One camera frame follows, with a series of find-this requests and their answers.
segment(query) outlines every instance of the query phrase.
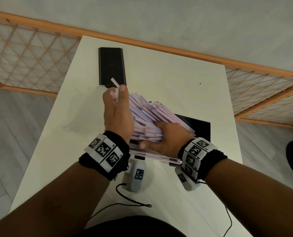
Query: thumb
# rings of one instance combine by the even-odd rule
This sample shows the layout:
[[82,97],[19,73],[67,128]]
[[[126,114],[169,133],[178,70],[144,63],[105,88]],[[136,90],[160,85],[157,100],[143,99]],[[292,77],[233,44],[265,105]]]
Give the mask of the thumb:
[[153,150],[159,153],[161,153],[163,149],[162,143],[157,143],[153,141],[142,141],[139,144],[139,148],[142,150]]
[[125,85],[119,87],[118,106],[120,108],[129,108],[129,92]]

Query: left hand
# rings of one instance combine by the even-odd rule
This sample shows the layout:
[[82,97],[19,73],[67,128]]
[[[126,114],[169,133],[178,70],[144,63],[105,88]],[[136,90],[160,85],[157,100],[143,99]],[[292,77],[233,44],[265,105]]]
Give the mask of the left hand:
[[125,85],[119,87],[118,103],[115,102],[110,92],[115,93],[114,87],[103,94],[105,104],[105,131],[112,131],[120,135],[129,143],[134,129],[133,115],[129,109],[129,92]]

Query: white wall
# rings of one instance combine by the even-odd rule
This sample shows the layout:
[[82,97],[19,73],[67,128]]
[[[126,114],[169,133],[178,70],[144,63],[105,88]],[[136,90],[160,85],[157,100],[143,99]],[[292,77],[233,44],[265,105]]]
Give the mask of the white wall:
[[293,70],[293,0],[0,0],[0,11]]

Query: right hand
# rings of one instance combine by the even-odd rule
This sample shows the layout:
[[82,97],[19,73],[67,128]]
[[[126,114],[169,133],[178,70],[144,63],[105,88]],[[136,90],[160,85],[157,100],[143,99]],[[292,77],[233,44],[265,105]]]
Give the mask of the right hand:
[[179,150],[193,138],[188,130],[178,123],[157,121],[156,126],[163,131],[162,142],[142,141],[139,144],[140,149],[152,150],[167,157],[178,158]]

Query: fingernail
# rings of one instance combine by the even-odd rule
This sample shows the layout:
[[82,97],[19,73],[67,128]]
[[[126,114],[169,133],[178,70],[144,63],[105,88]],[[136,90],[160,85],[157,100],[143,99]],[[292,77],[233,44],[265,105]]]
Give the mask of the fingernail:
[[121,85],[120,87],[119,87],[119,91],[125,91],[125,85]]

